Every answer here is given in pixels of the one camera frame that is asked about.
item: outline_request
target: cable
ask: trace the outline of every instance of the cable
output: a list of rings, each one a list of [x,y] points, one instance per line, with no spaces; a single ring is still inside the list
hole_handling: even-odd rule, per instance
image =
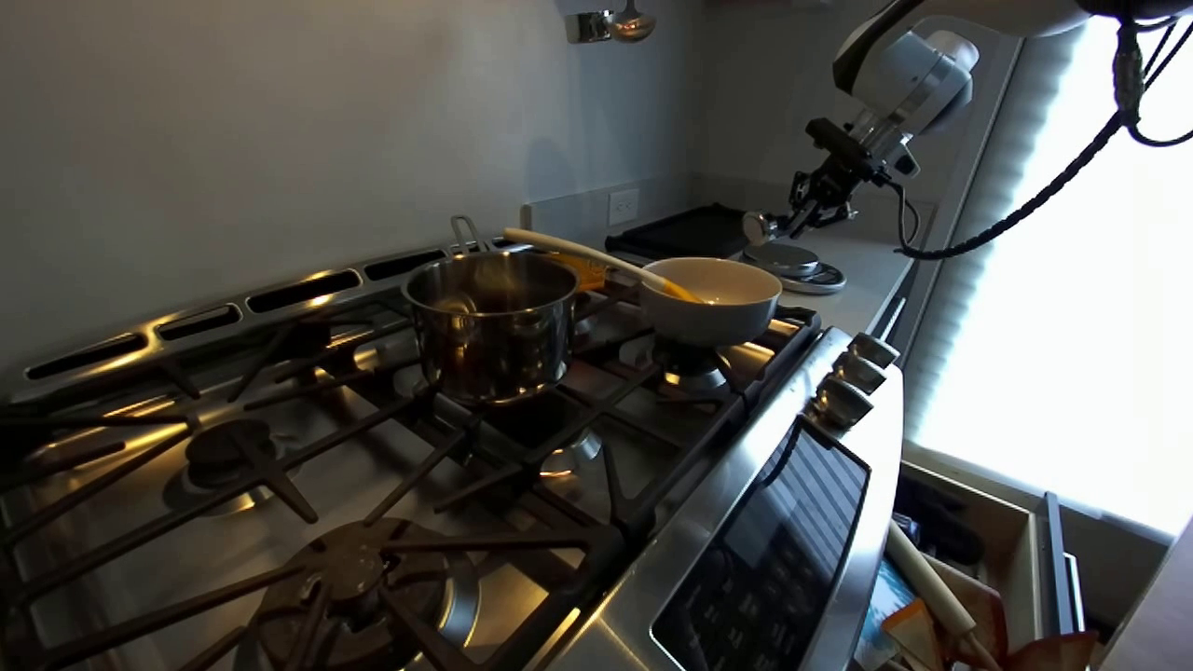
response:
[[[1139,48],[1139,30],[1167,30],[1161,38],[1161,43],[1152,48],[1150,62],[1142,62],[1142,48]],[[901,186],[897,181],[886,181],[894,192],[897,192],[897,252],[914,257],[914,260],[947,260],[947,257],[961,257],[992,238],[1001,238],[1002,230],[1017,227],[1023,219],[1030,219],[1035,209],[1043,209],[1064,186],[1069,186],[1089,165],[1098,153],[1106,150],[1106,142],[1127,128],[1134,142],[1150,144],[1150,150],[1171,150],[1171,144],[1183,144],[1193,137],[1191,133],[1180,133],[1180,137],[1150,137],[1142,130],[1142,101],[1146,101],[1146,91],[1152,91],[1152,81],[1167,72],[1167,62],[1185,48],[1193,25],[1185,25],[1185,32],[1180,38],[1180,43],[1167,43],[1176,30],[1176,17],[1171,22],[1152,22],[1152,25],[1139,25],[1134,17],[1124,17],[1117,22],[1117,51],[1116,51],[1116,115],[1089,137],[1089,144],[1054,174],[1047,180],[1025,204],[1017,204],[1009,215],[997,219],[992,227],[956,241],[956,245],[938,245],[938,248],[920,248],[920,245],[911,245],[911,233],[907,233],[907,224],[901,224]]]

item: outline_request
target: stovetop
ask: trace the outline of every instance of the stovetop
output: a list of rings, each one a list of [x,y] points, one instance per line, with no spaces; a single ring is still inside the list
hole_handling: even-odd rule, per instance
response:
[[[564,385],[429,385],[398,284],[330,270],[18,364],[0,404],[0,660],[525,667],[723,457],[820,325],[676,363],[577,299]]]

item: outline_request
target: stove knob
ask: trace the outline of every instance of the stove knob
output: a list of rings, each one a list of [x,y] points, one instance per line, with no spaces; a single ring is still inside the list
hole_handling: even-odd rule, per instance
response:
[[[871,395],[886,381],[880,364],[856,357],[853,350],[830,363],[830,375],[860,386],[865,395]]]
[[[876,368],[886,368],[892,363],[897,363],[894,347],[865,333],[853,337],[851,355],[871,363]]]
[[[870,411],[871,404],[865,398],[865,390],[838,375],[823,375],[808,404],[808,419],[830,434],[853,430]]]

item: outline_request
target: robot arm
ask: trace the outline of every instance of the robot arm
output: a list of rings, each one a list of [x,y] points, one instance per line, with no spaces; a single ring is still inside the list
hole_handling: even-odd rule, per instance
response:
[[[1040,38],[1064,32],[1089,16],[1161,17],[1185,11],[1193,0],[892,0],[860,22],[835,56],[830,77],[856,98],[865,113],[853,124],[813,118],[808,133],[828,161],[791,181],[791,224],[828,227],[853,215],[856,181],[894,181],[914,174],[911,142],[973,98],[978,43],[950,32],[919,32],[929,16],[992,25],[1002,32]]]

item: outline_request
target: oven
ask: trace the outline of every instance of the oven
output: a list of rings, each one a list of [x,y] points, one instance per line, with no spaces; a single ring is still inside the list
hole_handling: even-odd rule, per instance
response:
[[[843,667],[897,364],[813,309],[723,350],[577,299],[566,375],[472,404],[403,278],[322,270],[3,368],[0,667]]]

